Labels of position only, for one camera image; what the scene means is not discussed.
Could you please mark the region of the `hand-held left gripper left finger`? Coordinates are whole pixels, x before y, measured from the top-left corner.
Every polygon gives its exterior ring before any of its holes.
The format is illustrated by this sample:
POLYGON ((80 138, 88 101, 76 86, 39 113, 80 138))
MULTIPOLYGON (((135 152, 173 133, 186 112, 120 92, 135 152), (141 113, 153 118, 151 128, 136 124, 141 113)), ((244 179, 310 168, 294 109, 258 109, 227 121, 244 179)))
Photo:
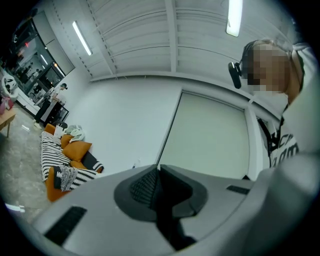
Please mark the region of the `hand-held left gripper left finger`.
POLYGON ((158 177, 157 166, 150 165, 121 181, 113 194, 120 210, 133 220, 155 222, 157 213, 153 203, 158 177))

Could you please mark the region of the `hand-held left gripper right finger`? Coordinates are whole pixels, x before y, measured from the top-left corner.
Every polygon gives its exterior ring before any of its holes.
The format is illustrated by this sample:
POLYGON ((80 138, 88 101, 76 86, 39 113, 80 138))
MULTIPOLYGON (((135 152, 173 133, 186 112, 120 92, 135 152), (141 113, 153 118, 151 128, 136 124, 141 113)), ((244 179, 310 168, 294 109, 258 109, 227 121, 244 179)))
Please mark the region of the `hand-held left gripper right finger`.
POLYGON ((195 238, 186 235, 181 219, 195 217, 207 200, 208 191, 201 183, 173 167, 160 166, 156 186, 156 226, 176 251, 196 243, 195 238))

